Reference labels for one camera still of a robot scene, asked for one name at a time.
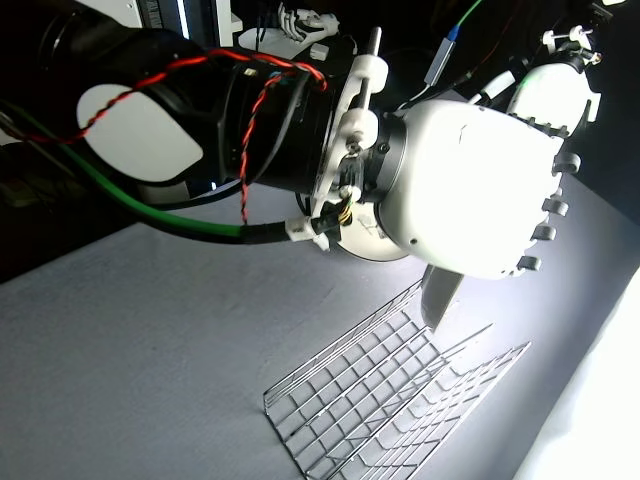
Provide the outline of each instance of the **dark background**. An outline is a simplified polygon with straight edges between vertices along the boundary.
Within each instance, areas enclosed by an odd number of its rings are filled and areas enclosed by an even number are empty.
[[[290,8],[333,12],[340,20],[340,36],[332,39],[336,48],[332,50],[331,63],[326,64],[328,70],[348,71],[351,47],[344,35],[352,35],[362,49],[371,28],[375,25],[383,28],[381,55],[390,65],[390,75],[387,88],[378,95],[377,101],[382,105],[397,105],[421,90],[422,79],[440,40],[472,3],[472,0],[287,2]],[[474,78],[460,88],[465,95],[473,94],[506,69],[511,57],[531,58],[544,30],[555,25],[557,31],[566,31],[565,26],[581,21],[579,12],[588,3],[484,0],[461,29],[439,84],[448,85],[473,70]],[[243,18],[245,28],[254,25],[259,15],[269,19],[271,14],[273,21],[275,8],[277,2],[232,1],[232,9]],[[582,157],[578,178],[640,224],[640,162],[636,159],[639,66],[634,36],[640,23],[640,5],[632,1],[610,7],[610,11],[614,18],[598,38],[604,61],[589,72],[592,90],[603,94],[598,120],[575,135],[567,146]],[[3,158],[0,179],[16,175],[28,178],[39,168],[42,166],[33,159],[16,165]],[[54,194],[55,198],[20,209],[0,202],[0,282],[133,221],[91,187],[78,194],[62,184]]]

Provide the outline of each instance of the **gray table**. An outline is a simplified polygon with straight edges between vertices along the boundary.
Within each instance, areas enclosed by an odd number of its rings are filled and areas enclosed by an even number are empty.
[[[443,343],[533,346],[420,478],[506,479],[640,263],[640,229],[568,179],[543,270],[465,279]],[[237,199],[199,218],[237,220]],[[255,188],[253,221],[295,213]],[[295,479],[262,392],[422,275],[311,243],[209,245],[136,225],[0,286],[0,480]]]

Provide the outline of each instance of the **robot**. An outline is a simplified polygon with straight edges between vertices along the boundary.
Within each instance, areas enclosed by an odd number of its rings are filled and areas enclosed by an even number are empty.
[[[5,18],[19,28],[2,32],[2,128],[61,156],[141,221],[208,242],[328,249],[366,209],[373,236],[432,268],[486,279],[537,270],[527,250],[554,238],[549,215],[568,209],[560,179],[580,167],[562,144],[595,121],[600,100],[586,71],[602,57],[581,26],[547,32],[542,62],[501,74],[469,103],[417,99],[380,114],[379,28],[337,81],[293,60],[128,29],[70,0],[10,3]],[[511,85],[506,111],[490,108]],[[241,194],[242,225],[185,219],[121,186],[186,178],[221,186],[201,203]],[[250,224],[252,183],[308,196],[305,214]]]

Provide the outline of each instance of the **metal wire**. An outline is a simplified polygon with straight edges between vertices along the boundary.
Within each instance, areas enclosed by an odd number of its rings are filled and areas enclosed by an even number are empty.
[[[488,327],[439,350],[405,311],[420,282],[280,380],[265,413],[311,480],[408,480],[527,350],[452,367]]]

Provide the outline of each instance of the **light strip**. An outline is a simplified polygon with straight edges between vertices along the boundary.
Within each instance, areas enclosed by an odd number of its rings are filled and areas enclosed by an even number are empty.
[[[184,9],[184,0],[178,0],[178,15],[180,15],[180,27],[182,28],[182,36],[189,38],[189,25],[187,25],[187,13]]]

